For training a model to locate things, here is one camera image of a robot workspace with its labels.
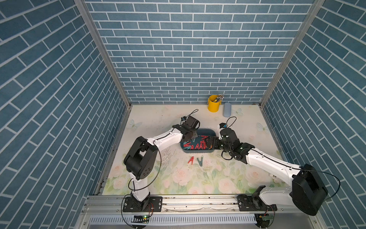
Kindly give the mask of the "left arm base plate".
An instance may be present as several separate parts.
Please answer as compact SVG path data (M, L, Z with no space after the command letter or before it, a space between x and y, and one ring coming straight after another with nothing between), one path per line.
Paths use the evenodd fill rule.
M134 196L124 199L123 212L161 212L163 205L162 196L148 196L143 201L138 201Z

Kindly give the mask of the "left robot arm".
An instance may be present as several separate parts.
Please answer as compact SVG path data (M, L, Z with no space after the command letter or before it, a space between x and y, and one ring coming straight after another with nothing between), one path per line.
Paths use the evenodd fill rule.
M200 122L191 115L184 117L181 124L172 126L167 132L151 137L142 136L136 138L127 153L124 164L130 174L132 197L138 203L148 201L150 192L147 177L151 173L157 155L161 151L178 143L185 142L197 137Z

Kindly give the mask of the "red clothespin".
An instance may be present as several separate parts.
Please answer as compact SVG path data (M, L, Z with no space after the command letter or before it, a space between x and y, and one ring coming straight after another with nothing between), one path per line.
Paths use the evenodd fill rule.
M191 164L191 165L193 165L193 162L194 162L194 156L192 156L192 157L190 158L190 160L188 161L188 163L187 163L187 164Z

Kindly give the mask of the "dark teal clothespin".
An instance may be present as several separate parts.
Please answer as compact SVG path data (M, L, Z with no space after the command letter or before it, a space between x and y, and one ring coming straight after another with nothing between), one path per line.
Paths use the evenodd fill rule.
M203 166L203 160L204 160L203 156L197 158L197 162L198 162L200 167Z

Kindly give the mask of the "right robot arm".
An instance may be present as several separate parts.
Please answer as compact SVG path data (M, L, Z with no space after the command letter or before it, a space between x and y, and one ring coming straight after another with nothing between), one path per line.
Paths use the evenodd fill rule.
M258 167L287 184L279 188L258 187L249 200L255 210L279 204L295 206L303 213L315 216L328 195L320 172L313 166L291 164L270 156L249 143L242 143L230 128L222 129L219 136L205 138L205 145L226 152L244 164Z

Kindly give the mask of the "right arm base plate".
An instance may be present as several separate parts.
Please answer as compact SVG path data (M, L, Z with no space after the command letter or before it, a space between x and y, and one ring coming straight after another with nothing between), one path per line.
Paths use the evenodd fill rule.
M277 206L266 205L259 197L241 194L237 197L237 203L240 211L277 211Z

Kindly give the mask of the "dark teal storage box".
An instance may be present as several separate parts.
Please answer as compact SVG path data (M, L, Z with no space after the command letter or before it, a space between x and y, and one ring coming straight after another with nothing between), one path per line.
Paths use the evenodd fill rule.
M206 140L209 136L217 136L212 129L202 128L197 130L198 137L180 143L183 152L188 154L193 153L212 153L214 150L207 146Z

